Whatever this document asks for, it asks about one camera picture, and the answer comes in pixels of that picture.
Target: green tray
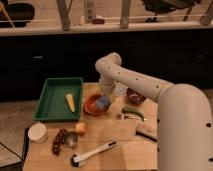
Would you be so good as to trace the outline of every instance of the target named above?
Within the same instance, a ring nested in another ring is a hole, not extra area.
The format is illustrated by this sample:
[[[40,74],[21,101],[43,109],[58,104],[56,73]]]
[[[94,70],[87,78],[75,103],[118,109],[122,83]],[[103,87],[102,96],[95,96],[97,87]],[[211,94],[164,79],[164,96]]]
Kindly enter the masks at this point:
[[[83,78],[48,78],[44,83],[33,119],[38,121],[78,121],[81,114]],[[71,112],[66,94],[74,96],[75,112]]]

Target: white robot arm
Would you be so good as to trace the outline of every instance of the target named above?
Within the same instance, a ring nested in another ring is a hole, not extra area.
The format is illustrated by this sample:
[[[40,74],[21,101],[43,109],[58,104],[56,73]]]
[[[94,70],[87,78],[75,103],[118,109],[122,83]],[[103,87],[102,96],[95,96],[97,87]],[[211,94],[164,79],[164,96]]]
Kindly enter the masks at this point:
[[[158,104],[158,170],[212,171],[212,113],[203,92],[122,68],[121,62],[117,53],[97,60],[101,91],[112,93],[117,80]]]

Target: chair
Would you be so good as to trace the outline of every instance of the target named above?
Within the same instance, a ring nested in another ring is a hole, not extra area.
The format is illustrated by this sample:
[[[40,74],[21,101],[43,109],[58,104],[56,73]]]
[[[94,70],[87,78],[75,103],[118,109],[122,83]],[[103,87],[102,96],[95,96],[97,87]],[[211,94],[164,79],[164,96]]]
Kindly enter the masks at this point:
[[[0,0],[6,13],[15,27],[25,27],[35,16],[35,9],[28,3],[8,4],[8,0]],[[0,28],[12,27],[11,22],[3,11],[0,11]]]

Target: bowl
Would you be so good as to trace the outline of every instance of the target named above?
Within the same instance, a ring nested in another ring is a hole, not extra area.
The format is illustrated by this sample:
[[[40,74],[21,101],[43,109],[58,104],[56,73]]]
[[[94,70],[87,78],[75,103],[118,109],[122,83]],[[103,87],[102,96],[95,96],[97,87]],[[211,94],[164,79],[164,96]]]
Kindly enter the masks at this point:
[[[107,109],[99,109],[95,104],[96,100],[100,97],[101,94],[93,94],[85,101],[83,109],[86,114],[100,116],[106,112]]]

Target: white container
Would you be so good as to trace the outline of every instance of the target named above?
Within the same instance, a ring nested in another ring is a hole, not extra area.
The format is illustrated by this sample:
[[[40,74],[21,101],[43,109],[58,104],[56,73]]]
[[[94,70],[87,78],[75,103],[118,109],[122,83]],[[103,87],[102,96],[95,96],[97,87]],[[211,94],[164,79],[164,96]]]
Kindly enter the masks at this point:
[[[36,143],[43,143],[47,140],[47,128],[42,123],[37,123],[30,127],[28,137],[31,141]]]

